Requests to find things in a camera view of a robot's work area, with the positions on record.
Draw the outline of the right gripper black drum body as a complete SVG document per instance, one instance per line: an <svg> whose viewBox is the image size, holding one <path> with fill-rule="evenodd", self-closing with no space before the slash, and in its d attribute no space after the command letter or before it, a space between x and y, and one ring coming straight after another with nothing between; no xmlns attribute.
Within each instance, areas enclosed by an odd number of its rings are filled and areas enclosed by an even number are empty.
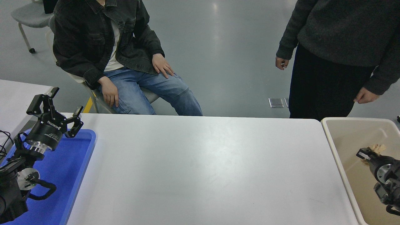
<svg viewBox="0 0 400 225"><path fill-rule="evenodd" d="M379 155L371 157L369 160L369 168L376 180L387 180L386 175L389 173L395 159L389 156Z"/></svg>

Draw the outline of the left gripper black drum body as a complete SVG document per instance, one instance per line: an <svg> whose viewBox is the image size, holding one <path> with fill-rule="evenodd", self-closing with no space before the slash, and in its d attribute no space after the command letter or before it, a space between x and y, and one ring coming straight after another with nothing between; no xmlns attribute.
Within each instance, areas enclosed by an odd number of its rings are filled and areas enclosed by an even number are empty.
<svg viewBox="0 0 400 225"><path fill-rule="evenodd" d="M48 149L55 150L66 131L66 125L61 124L66 120L63 114L43 113L38 117L37 123L26 137L29 145L41 143Z"/></svg>

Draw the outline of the seated person's right hand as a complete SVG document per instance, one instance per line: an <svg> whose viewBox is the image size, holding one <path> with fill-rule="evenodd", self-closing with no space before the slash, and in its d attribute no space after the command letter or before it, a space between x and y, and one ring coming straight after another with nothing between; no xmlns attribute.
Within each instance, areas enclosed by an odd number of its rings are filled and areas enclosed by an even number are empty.
<svg viewBox="0 0 400 225"><path fill-rule="evenodd" d="M97 82L101 85L105 103L109 107L119 107L118 89L114 83L106 76L100 78Z"/></svg>

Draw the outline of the standing person's left hand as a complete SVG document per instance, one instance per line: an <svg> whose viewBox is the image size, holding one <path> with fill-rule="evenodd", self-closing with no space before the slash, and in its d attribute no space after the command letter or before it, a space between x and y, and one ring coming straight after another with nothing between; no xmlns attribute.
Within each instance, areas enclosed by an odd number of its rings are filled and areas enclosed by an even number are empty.
<svg viewBox="0 0 400 225"><path fill-rule="evenodd" d="M380 95L374 94L366 88L362 87L354 98L354 102L358 104L370 103L380 98Z"/></svg>

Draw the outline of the seated person's left hand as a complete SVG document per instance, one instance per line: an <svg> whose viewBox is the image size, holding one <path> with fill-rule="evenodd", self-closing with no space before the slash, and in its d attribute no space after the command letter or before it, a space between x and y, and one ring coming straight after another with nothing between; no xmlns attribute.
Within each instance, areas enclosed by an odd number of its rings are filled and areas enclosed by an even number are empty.
<svg viewBox="0 0 400 225"><path fill-rule="evenodd" d="M161 73L165 78L175 76L174 70L162 54L153 54L152 64L156 72Z"/></svg>

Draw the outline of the standing person's right hand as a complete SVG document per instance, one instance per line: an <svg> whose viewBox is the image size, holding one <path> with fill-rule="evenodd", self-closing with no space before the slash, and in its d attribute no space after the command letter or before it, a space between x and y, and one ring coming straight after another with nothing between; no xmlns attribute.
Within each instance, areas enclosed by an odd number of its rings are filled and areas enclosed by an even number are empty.
<svg viewBox="0 0 400 225"><path fill-rule="evenodd" d="M277 56L275 58L275 66L280 70L285 70L289 65L289 61L290 60L283 59L283 58Z"/></svg>

